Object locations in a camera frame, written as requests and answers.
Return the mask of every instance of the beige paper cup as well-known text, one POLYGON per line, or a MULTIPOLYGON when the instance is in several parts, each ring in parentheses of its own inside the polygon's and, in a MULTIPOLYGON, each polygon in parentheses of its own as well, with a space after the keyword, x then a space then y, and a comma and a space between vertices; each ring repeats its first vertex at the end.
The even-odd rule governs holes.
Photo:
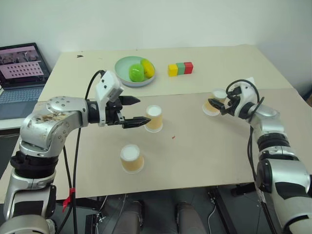
POLYGON ((122 168, 129 174, 136 174, 144 167, 144 157, 137 145, 126 145, 120 153, 122 168))
POLYGON ((162 129, 162 110, 160 106, 148 106, 146 109, 146 117, 151 119, 151 121, 144 125, 147 131, 157 133, 162 129))
POLYGON ((227 97, 226 92, 223 89, 214 89, 211 93, 208 94, 208 98, 206 102, 203 104, 202 109, 203 112, 209 116, 217 116, 220 114, 220 111, 213 107, 209 102, 209 98, 214 98, 219 100, 220 102, 224 102, 227 97))

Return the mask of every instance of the green fruit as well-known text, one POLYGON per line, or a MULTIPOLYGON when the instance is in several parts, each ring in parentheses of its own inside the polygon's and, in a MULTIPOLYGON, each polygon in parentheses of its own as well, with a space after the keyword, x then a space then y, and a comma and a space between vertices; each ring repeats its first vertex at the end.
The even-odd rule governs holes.
POLYGON ((129 68, 129 78, 133 82, 144 81, 144 68, 141 64, 133 64, 129 68))

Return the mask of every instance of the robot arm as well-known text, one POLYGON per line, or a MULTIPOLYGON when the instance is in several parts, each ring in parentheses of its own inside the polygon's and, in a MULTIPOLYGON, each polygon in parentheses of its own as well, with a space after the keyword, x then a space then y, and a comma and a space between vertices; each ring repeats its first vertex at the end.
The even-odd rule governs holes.
MULTIPOLYGON (((95 100, 54 97, 24 120, 20 129, 22 141, 19 151, 10 161, 14 168, 4 203, 4 217, 9 221, 0 228, 1 234, 15 233, 17 226, 22 224, 22 230, 32 233, 33 222, 23 222, 23 218, 29 220, 29 215, 40 215, 46 223, 45 218, 53 214, 55 167, 71 131, 89 123, 98 123, 101 127, 120 124, 123 128, 133 128, 150 121, 146 117, 125 119, 122 116, 123 105, 140 102, 132 96, 119 96, 122 91, 116 75, 110 71, 103 72, 96 85, 95 100)), ((32 220, 37 219, 38 222, 42 220, 39 217, 32 220)))
POLYGON ((255 104, 253 81, 230 85, 224 103, 209 103, 224 114, 246 119, 253 128, 259 147, 256 185, 271 195, 280 225, 285 233, 305 234, 312 230, 311 177, 295 155, 287 139, 279 112, 255 104))

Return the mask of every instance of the yellow fruit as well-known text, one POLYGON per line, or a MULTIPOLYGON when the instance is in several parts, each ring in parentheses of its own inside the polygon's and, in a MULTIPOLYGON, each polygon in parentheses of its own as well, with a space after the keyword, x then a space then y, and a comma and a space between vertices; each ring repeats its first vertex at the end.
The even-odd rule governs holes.
POLYGON ((144 75, 146 78, 151 78, 155 74, 154 66, 146 58, 141 60, 141 65, 144 68, 144 75))

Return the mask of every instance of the laptop keyboard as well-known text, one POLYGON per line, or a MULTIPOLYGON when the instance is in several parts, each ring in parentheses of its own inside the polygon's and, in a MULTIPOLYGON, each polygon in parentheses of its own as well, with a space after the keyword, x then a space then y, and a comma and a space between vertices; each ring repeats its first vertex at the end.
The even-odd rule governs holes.
POLYGON ((21 101, 37 101, 42 88, 4 91, 0 96, 0 104, 21 102, 21 101))

